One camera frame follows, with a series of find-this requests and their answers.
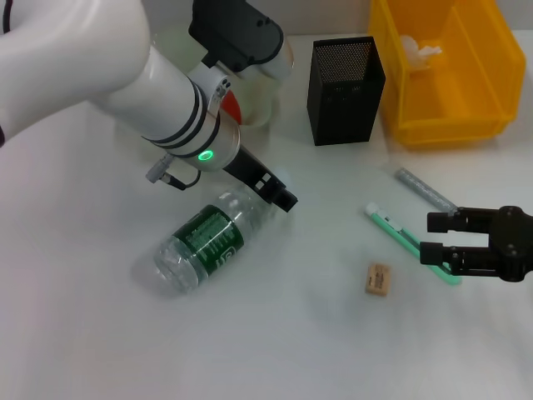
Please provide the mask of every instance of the mesh container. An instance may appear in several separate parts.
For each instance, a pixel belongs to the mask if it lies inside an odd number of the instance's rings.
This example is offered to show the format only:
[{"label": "mesh container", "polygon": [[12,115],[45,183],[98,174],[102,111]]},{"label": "mesh container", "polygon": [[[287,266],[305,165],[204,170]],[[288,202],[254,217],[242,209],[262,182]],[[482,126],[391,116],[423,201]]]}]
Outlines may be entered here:
[{"label": "mesh container", "polygon": [[307,111],[315,145],[367,142],[384,85],[372,37],[314,42]]}]

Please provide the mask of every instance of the white tabletop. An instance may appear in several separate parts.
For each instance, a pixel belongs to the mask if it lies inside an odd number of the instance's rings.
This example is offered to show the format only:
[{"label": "white tabletop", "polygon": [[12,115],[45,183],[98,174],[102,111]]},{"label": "white tabletop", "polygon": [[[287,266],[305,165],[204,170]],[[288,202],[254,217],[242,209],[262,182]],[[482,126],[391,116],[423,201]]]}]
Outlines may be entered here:
[{"label": "white tabletop", "polygon": [[[533,56],[533,33],[517,32]],[[300,198],[207,285],[177,297],[154,247],[232,184],[188,192],[144,175],[162,154],[81,104],[0,152],[0,398],[13,400],[500,399],[533,393],[533,277],[438,277],[373,225],[375,201],[424,239],[429,204],[387,172],[402,165],[453,202],[533,213],[533,69],[518,121],[478,147],[407,152],[376,121],[369,143],[314,147],[306,113],[313,40],[270,132],[243,141],[291,174]],[[181,176],[193,176],[187,166]],[[365,293],[371,262],[387,298]]]}]

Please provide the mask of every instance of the green led light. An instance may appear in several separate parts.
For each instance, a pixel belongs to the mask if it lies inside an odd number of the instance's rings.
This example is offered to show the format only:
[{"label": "green led light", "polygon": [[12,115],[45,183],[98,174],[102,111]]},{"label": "green led light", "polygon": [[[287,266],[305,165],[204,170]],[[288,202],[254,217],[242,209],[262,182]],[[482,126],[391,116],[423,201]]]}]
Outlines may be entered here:
[{"label": "green led light", "polygon": [[198,156],[198,159],[200,161],[207,161],[207,160],[211,160],[213,158],[213,152],[211,150],[206,150],[205,152],[201,153],[199,156]]}]

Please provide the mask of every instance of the toothbrush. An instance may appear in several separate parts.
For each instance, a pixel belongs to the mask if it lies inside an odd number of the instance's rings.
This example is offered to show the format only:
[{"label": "toothbrush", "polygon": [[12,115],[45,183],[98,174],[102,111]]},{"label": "toothbrush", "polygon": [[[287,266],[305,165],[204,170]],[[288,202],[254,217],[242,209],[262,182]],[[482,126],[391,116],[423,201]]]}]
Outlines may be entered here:
[{"label": "toothbrush", "polygon": [[[400,245],[412,253],[417,260],[420,260],[420,240],[411,232],[394,221],[391,216],[374,202],[368,204],[365,213],[381,229],[392,236]],[[462,282],[461,277],[451,275],[450,266],[443,263],[440,266],[427,266],[433,273],[449,285],[455,286]]]}]

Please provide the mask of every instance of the yellow storage bin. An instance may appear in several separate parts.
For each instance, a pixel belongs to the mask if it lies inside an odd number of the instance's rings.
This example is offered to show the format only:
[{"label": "yellow storage bin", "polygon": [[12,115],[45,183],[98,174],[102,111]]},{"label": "yellow storage bin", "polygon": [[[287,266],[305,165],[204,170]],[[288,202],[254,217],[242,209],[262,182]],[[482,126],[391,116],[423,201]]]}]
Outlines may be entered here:
[{"label": "yellow storage bin", "polygon": [[[515,119],[526,57],[494,0],[372,0],[386,84],[381,115],[408,146],[493,138]],[[411,70],[400,35],[440,46]]]}]

